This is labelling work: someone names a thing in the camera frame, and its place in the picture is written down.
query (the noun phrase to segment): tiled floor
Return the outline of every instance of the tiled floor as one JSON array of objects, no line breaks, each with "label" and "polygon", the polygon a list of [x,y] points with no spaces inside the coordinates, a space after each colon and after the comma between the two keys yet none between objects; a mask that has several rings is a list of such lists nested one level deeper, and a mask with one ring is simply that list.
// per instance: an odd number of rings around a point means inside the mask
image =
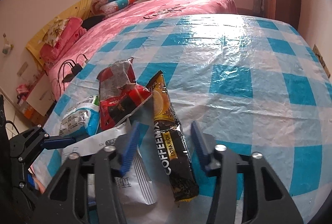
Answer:
[{"label": "tiled floor", "polygon": [[[31,122],[27,118],[25,118],[20,112],[16,111],[14,106],[12,106],[12,104],[8,100],[4,100],[6,120],[14,122],[16,128],[20,133],[31,128]],[[17,135],[16,130],[11,124],[6,124],[6,129],[9,139]]]}]

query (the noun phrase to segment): metal screw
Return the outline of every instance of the metal screw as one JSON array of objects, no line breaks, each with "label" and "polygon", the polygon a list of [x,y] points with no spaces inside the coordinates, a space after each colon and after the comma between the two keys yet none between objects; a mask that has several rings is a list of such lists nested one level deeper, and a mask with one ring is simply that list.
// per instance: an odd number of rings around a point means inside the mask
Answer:
[{"label": "metal screw", "polygon": [[113,152],[115,149],[116,148],[114,145],[107,145],[104,147],[104,151],[106,151],[106,152]]},{"label": "metal screw", "polygon": [[254,159],[261,159],[261,158],[263,158],[263,154],[260,152],[254,152],[254,153],[252,153],[252,157]]},{"label": "metal screw", "polygon": [[215,146],[215,150],[217,150],[217,151],[226,151],[226,149],[227,149],[227,147],[225,146],[225,145],[223,145],[223,144],[217,144],[216,146]]},{"label": "metal screw", "polygon": [[76,152],[69,154],[69,159],[77,159],[80,155]]}]

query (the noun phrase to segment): checkered tablecloth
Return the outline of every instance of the checkered tablecloth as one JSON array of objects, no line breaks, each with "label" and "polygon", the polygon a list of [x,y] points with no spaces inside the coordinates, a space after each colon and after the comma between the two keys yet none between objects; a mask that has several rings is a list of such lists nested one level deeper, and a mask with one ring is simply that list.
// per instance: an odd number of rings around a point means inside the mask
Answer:
[{"label": "checkered tablecloth", "polygon": [[[164,72],[187,136],[200,195],[189,203],[174,203],[157,156],[151,100],[132,119],[141,122],[140,151],[158,202],[125,207],[128,223],[206,222],[215,178],[205,177],[200,170],[189,135],[192,120],[237,153],[262,152],[305,222],[318,211],[332,188],[332,86],[294,28],[228,14],[183,16],[127,27],[105,43],[70,83],[46,131],[57,135],[65,110],[98,93],[98,73],[129,57],[134,57],[141,85],[158,70]],[[50,176],[55,172],[51,163]],[[241,186],[241,175],[238,183]],[[239,187],[238,217],[242,195]]]}]

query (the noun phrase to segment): headboard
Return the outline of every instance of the headboard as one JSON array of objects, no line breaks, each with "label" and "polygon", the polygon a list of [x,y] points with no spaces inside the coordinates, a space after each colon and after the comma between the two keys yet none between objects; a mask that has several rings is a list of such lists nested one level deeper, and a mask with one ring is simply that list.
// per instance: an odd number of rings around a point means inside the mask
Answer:
[{"label": "headboard", "polygon": [[51,21],[49,21],[41,30],[39,30],[28,43],[26,44],[26,49],[34,56],[35,61],[38,62],[41,66],[44,66],[44,61],[40,57],[40,49],[44,45],[42,39],[45,33],[48,31],[50,26],[53,24],[54,20],[57,19],[66,19],[71,16],[80,17],[82,20],[87,19],[90,16],[93,16],[90,12],[91,0],[80,0],[75,3],[67,10],[64,10],[62,13],[57,15]]}]

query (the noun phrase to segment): pink blanket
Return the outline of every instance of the pink blanket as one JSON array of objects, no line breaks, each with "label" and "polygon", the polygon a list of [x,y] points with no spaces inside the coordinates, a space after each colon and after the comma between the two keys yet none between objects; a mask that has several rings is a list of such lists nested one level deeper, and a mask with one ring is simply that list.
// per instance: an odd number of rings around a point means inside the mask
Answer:
[{"label": "pink blanket", "polygon": [[[49,71],[49,79],[53,81],[52,89],[58,100],[63,93],[56,83],[58,71],[61,64],[67,60],[76,60],[79,54],[83,53],[87,58],[91,56],[107,41],[112,39],[126,26],[147,22],[160,18],[192,14],[237,14],[234,0],[151,0],[143,3],[133,4],[125,11],[112,16],[91,28],[81,39],[79,39],[68,52]],[[77,63],[82,65],[83,56],[79,56]],[[64,67],[64,75],[70,73],[68,65]]]}]

